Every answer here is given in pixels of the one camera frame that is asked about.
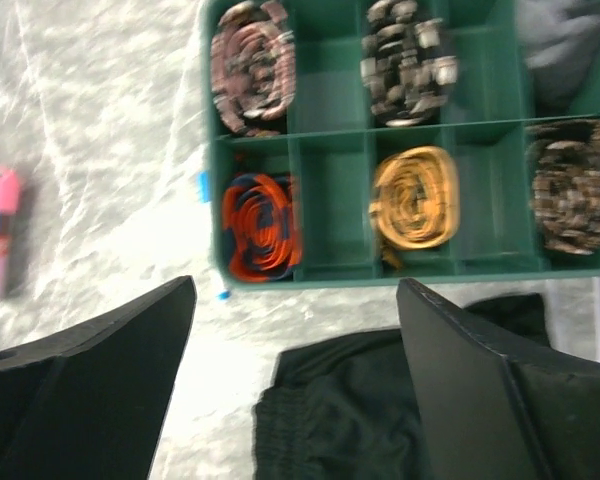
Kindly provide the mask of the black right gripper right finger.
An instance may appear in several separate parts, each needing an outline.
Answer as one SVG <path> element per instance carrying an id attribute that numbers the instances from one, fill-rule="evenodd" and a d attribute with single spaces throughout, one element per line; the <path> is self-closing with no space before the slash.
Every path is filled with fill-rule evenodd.
<path id="1" fill-rule="evenodd" d="M 600 479 L 600 363 L 466 312 L 414 279 L 402 340 L 438 479 Z"/>

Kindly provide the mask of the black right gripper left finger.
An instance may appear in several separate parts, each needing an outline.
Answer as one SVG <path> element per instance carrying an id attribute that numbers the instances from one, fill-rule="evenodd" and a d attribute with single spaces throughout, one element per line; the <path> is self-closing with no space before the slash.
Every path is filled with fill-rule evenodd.
<path id="1" fill-rule="evenodd" d="M 0 479 L 146 479 L 191 330 L 189 276 L 0 351 Z"/>

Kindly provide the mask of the blue capped white marker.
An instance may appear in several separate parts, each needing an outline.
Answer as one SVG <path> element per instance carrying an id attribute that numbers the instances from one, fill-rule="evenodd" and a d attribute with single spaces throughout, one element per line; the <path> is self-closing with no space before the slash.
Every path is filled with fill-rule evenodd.
<path id="1" fill-rule="evenodd" d="M 206 169 L 203 169 L 201 172 L 198 173 L 197 179 L 198 179 L 198 186 L 200 189 L 200 193 L 199 193 L 200 202 L 202 204 L 209 204 L 211 202 L 211 187 L 210 187 L 210 180 L 209 180 L 209 171 Z M 230 298 L 230 291 L 229 291 L 228 287 L 226 286 L 226 284 L 222 278 L 222 275 L 220 274 L 220 271 L 218 270 L 217 267 L 215 267 L 215 266 L 211 267 L 210 278 L 211 278 L 211 283 L 213 284 L 215 296 L 220 301 L 228 300 Z"/>

